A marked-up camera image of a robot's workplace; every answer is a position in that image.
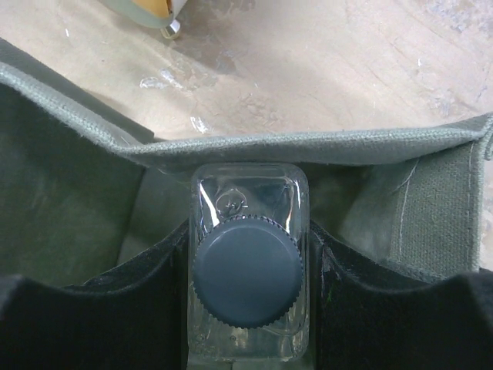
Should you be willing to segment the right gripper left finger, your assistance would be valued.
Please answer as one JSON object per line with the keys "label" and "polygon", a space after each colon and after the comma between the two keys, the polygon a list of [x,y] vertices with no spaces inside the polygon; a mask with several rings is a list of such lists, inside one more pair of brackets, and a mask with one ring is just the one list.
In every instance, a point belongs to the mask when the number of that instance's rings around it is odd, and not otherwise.
{"label": "right gripper left finger", "polygon": [[187,224],[79,286],[1,279],[3,369],[184,369]]}

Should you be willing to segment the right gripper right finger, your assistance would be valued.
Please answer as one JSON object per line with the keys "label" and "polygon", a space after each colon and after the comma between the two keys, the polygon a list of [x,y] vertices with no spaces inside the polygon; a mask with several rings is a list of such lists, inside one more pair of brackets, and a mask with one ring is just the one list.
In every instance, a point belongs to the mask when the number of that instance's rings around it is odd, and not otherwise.
{"label": "right gripper right finger", "polygon": [[428,283],[399,274],[310,225],[317,369],[490,369],[492,273]]}

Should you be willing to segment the green canvas bag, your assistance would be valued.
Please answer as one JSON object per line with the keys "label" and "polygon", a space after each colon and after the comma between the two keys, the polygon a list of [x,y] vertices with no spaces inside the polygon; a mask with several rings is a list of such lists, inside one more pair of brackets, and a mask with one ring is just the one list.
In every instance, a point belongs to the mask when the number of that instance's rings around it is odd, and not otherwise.
{"label": "green canvas bag", "polygon": [[312,219],[377,263],[422,281],[479,264],[492,117],[436,127],[158,141],[6,41],[1,43],[1,272],[78,284],[185,218],[192,172],[293,163]]}

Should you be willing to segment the clear square bottle front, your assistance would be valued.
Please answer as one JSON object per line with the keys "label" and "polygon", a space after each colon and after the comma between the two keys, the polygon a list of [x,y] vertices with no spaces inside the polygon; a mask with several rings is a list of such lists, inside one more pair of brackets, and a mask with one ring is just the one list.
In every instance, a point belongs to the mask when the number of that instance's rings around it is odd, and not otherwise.
{"label": "clear square bottle front", "polygon": [[310,331],[309,186],[288,163],[191,180],[187,341],[195,362],[291,362]]}

